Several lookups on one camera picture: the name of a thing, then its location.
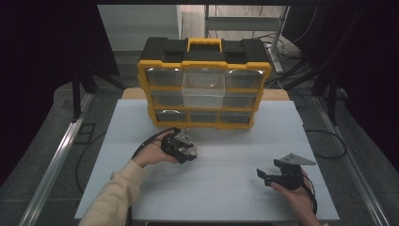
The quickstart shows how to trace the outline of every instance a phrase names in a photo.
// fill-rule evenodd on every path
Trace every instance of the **metal frame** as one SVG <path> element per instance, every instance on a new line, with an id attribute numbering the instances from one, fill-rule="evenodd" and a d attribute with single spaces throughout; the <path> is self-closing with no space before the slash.
<path id="1" fill-rule="evenodd" d="M 331 122 L 331 120 L 328 117 L 327 114 L 327 108 L 323 103 L 323 98 L 322 97 L 313 97 L 314 101 L 317 104 L 318 110 L 320 114 L 322 115 L 323 121 L 325 122 L 328 130 L 337 136 L 339 136 L 342 140 L 343 136 L 340 132 L 340 130 L 334 126 Z M 340 151 L 343 153 L 344 146 L 342 145 L 341 142 L 337 141 L 337 146 L 340 149 Z M 379 203 L 375 193 L 371 189 L 370 185 L 368 184 L 366 178 L 364 177 L 363 173 L 360 170 L 360 167 L 358 166 L 358 163 L 356 162 L 355 158 L 351 154 L 351 151 L 349 150 L 348 147 L 346 147 L 347 153 L 346 156 L 343 157 L 343 161 L 352 176 L 352 179 L 358 188 L 358 191 L 360 193 L 360 196 L 363 198 L 371 217 L 373 218 L 375 225 L 390 225 L 388 222 L 388 219 L 385 217 L 384 210 L 382 209 L 381 204 Z"/>
<path id="2" fill-rule="evenodd" d="M 68 155 L 68 152 L 73 144 L 73 141 L 79 131 L 80 126 L 86 116 L 86 112 L 88 111 L 88 106 L 93 98 L 93 94 L 86 94 L 82 100 L 82 113 L 76 122 L 71 122 L 70 126 L 67 129 L 67 132 L 62 138 L 54 157 L 47 168 L 47 171 L 44 173 L 38 188 L 36 189 L 35 194 L 33 195 L 32 200 L 27 206 L 21 221 L 18 225 L 35 225 L 38 217 L 41 213 L 41 210 L 44 204 L 47 201 L 47 198 L 53 188 L 53 185 L 56 181 L 56 178 L 61 171 L 62 165 Z"/>
<path id="3" fill-rule="evenodd" d="M 209 16 L 209 5 L 205 5 L 205 30 L 204 38 L 208 37 L 209 30 L 230 30 L 230 31 L 275 31 L 270 48 L 267 52 L 270 55 L 271 63 L 276 73 L 283 73 L 277 44 L 284 26 L 288 7 L 282 6 L 282 13 L 279 18 L 273 17 L 211 17 Z"/>

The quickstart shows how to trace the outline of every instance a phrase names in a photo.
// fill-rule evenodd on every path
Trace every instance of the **white wall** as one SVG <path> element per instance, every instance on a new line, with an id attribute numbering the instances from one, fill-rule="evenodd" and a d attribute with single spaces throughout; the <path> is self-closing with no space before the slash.
<path id="1" fill-rule="evenodd" d="M 181 37 L 179 6 L 99 5 L 113 51 L 140 51 L 148 37 Z"/>

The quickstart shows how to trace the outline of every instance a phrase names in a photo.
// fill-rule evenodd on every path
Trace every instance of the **person's right hand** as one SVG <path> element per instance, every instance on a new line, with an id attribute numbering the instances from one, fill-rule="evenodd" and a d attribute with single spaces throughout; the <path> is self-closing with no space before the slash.
<path id="1" fill-rule="evenodd" d="M 308 176 L 304 170 L 302 170 L 302 174 Z M 304 177 L 304 181 L 305 185 L 311 189 L 309 180 L 306 177 Z M 321 225 L 320 221 L 312 211 L 311 198 L 303 187 L 300 187 L 297 190 L 288 190 L 274 182 L 271 183 L 271 186 L 288 200 L 291 208 L 295 211 L 296 216 L 302 225 Z"/>

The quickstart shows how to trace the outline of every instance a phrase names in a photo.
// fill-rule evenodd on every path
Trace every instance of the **white tabletop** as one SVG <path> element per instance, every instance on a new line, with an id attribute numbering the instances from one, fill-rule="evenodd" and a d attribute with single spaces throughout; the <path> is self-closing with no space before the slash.
<path id="1" fill-rule="evenodd" d="M 119 100 L 103 147 L 76 212 L 81 218 L 112 171 L 120 170 L 136 148 L 164 128 L 148 117 L 146 100 Z M 148 166 L 149 177 L 133 207 L 147 221 L 291 221 L 288 202 L 266 187 L 256 169 L 279 174 L 273 160 L 288 153 L 316 161 L 294 103 L 261 102 L 251 129 L 191 128 L 199 156 L 182 165 Z M 339 219 L 319 167 L 303 166 L 318 202 L 317 217 Z"/>

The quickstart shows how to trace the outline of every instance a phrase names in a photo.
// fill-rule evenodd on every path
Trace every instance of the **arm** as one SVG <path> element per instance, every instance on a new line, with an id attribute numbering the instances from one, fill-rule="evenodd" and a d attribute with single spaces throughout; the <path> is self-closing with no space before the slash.
<path id="1" fill-rule="evenodd" d="M 123 169 L 114 172 L 79 225 L 125 225 L 127 210 L 137 201 L 141 182 L 146 175 L 143 168 L 161 161 L 177 163 L 175 158 L 161 150 L 160 145 L 161 141 L 153 141 L 134 159 L 130 159 Z"/>

